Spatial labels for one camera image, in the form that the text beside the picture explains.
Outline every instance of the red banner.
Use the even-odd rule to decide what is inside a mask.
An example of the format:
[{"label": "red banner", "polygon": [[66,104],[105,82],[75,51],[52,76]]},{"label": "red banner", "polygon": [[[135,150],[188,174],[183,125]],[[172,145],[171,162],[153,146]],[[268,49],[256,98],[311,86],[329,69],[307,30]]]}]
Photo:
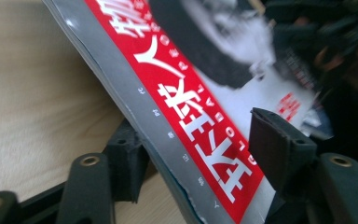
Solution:
[{"label": "red banner", "polygon": [[85,0],[186,146],[231,218],[239,223],[263,177],[238,131],[191,62],[153,20],[143,0]]}]

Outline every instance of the wooden surface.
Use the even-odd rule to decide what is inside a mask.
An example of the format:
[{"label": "wooden surface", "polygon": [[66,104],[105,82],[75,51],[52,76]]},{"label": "wooden surface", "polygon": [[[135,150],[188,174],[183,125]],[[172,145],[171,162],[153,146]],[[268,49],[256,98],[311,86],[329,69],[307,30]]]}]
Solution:
[{"label": "wooden surface", "polygon": [[[23,201],[63,182],[122,120],[41,1],[0,1],[0,190]],[[156,171],[116,212],[119,224],[184,223]]]}]

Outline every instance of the magazine cover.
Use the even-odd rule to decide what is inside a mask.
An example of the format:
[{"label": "magazine cover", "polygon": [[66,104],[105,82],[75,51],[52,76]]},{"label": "magazine cover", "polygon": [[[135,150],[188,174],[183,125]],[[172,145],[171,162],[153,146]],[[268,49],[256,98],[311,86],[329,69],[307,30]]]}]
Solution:
[{"label": "magazine cover", "polygon": [[264,223],[274,190],[248,151],[251,110],[301,129],[316,90],[296,55],[273,46],[257,2],[44,1],[140,134],[185,220]]}]

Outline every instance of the wooden table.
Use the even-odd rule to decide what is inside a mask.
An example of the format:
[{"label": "wooden table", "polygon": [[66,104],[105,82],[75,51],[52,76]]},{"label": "wooden table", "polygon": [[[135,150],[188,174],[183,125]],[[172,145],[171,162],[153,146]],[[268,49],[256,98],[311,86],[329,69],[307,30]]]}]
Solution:
[{"label": "wooden table", "polygon": [[[0,190],[23,201],[65,181],[122,120],[41,1],[0,1]],[[184,223],[150,169],[139,203],[116,204],[117,223]]]}]

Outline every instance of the magazine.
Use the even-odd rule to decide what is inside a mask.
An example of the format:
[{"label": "magazine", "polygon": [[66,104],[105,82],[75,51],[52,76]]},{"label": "magazine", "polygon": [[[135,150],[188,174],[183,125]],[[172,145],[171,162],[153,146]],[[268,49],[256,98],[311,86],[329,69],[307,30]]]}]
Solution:
[{"label": "magazine", "polygon": [[186,222],[264,223],[275,192],[248,151],[252,108],[301,129],[316,91],[253,5],[44,2],[139,133]]}]

